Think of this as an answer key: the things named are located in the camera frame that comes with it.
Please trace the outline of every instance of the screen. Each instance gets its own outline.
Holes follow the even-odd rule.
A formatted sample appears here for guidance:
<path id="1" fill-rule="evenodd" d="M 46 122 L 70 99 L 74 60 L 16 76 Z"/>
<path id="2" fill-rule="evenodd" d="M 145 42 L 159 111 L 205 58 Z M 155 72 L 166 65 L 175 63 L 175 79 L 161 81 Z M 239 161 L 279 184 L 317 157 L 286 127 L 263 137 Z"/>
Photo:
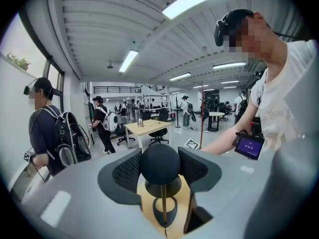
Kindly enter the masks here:
<path id="1" fill-rule="evenodd" d="M 253 141 L 251 139 L 241 138 L 237 149 L 249 153 L 257 158 L 262 146 L 263 143 Z"/>

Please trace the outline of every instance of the floor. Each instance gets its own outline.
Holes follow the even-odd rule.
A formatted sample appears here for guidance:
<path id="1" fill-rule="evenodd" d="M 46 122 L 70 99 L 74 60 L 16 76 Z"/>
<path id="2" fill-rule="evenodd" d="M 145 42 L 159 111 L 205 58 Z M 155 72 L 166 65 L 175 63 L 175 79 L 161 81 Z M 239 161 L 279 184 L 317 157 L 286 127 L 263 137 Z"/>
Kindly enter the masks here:
<path id="1" fill-rule="evenodd" d="M 228 128 L 232 127 L 234 125 L 235 122 L 235 118 L 234 118 L 234 113 L 232 113 L 232 115 L 227 115 L 226 116 L 228 118 L 227 121 L 223 121 L 221 120 L 219 122 L 219 131 L 218 132 L 209 132 L 209 133 L 203 133 L 203 140 L 202 140 L 202 147 L 205 147 L 207 145 L 209 145 L 211 142 L 213 142 L 215 139 L 217 139 L 223 132 L 225 132 L 225 130 L 227 130 Z M 184 144 L 191 138 L 193 139 L 195 142 L 200 143 L 200 127 L 201 127 L 201 120 L 198 118 L 198 115 L 196 115 L 196 122 L 193 122 L 192 120 L 190 120 L 190 126 L 193 129 L 198 129 L 198 131 L 195 130 L 191 130 L 191 129 L 183 129 L 182 127 L 182 113 L 180 112 L 178 114 L 178 124 L 180 126 L 180 128 L 176 128 L 175 126 L 177 125 L 177 121 L 172 121 L 172 126 L 173 126 L 173 130 L 172 130 L 172 147 L 177 151 L 178 147 L 180 146 L 184 146 Z M 204 121 L 204 129 L 206 129 L 208 127 L 208 119 L 206 119 Z M 146 148 L 149 144 L 150 144 L 150 139 L 151 137 L 149 135 L 145 135 L 143 136 L 143 146 Z M 91 148 L 91 154 L 92 154 L 92 158 L 96 158 L 96 157 L 100 157 L 103 156 L 103 150 L 104 150 L 104 146 L 100 140 L 99 137 L 95 138 L 96 140 L 96 144 L 94 147 Z M 131 142 L 131 147 L 134 148 L 138 148 L 139 144 L 137 141 L 137 138 L 135 141 L 130 140 Z M 128 149 L 128 145 L 126 142 L 121 142 L 120 146 L 117 146 L 117 142 L 118 139 L 112 139 L 111 140 L 113 147 L 115 149 L 116 152 L 120 152 L 122 150 L 127 150 Z"/>

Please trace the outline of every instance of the black sphere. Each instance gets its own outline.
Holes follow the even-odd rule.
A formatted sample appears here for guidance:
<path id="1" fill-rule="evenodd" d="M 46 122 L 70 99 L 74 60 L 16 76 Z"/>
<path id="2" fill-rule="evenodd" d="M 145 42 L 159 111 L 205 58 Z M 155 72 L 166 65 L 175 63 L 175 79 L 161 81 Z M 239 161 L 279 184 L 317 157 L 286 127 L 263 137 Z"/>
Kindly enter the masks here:
<path id="1" fill-rule="evenodd" d="M 166 185 L 179 174 L 179 155 L 168 145 L 150 146 L 140 158 L 140 170 L 147 181 L 157 185 Z"/>

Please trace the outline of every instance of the white backpack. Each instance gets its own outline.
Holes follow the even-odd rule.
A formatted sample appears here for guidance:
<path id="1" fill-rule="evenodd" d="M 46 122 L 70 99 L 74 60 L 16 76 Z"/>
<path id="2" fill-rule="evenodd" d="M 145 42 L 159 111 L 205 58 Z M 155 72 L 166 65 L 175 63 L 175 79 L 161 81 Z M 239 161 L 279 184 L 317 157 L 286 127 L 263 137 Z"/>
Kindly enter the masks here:
<path id="1" fill-rule="evenodd" d="M 115 129 L 118 127 L 118 117 L 114 112 L 107 113 L 103 108 L 97 107 L 96 109 L 99 109 L 101 112 L 105 114 L 104 121 L 102 122 L 102 125 L 105 130 L 114 132 Z"/>

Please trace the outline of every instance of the white table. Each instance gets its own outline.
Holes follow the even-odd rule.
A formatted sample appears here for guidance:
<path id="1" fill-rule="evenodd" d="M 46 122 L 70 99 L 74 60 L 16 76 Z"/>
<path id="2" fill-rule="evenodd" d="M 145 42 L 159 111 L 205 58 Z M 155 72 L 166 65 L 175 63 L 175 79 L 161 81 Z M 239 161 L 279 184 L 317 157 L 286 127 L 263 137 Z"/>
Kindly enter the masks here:
<path id="1" fill-rule="evenodd" d="M 129 131 L 131 131 L 137 137 L 139 141 L 139 147 L 142 149 L 142 153 L 143 153 L 144 148 L 142 144 L 142 136 L 145 134 L 156 132 L 164 128 L 167 128 L 167 132 L 169 134 L 169 145 L 171 146 L 172 140 L 171 140 L 170 123 L 164 122 L 164 121 L 158 121 L 154 119 L 145 120 L 143 121 L 143 123 L 144 123 L 143 127 L 138 126 L 137 122 L 124 125 L 129 148 L 131 147 L 130 139 L 129 139 Z"/>
<path id="2" fill-rule="evenodd" d="M 224 116 L 225 113 L 219 113 L 219 112 L 209 112 L 209 119 L 208 119 L 208 128 L 207 130 L 210 132 L 217 132 L 218 131 L 218 127 L 219 127 L 219 116 Z M 213 116 L 217 117 L 217 127 L 211 127 L 211 123 L 212 123 L 212 118 Z"/>

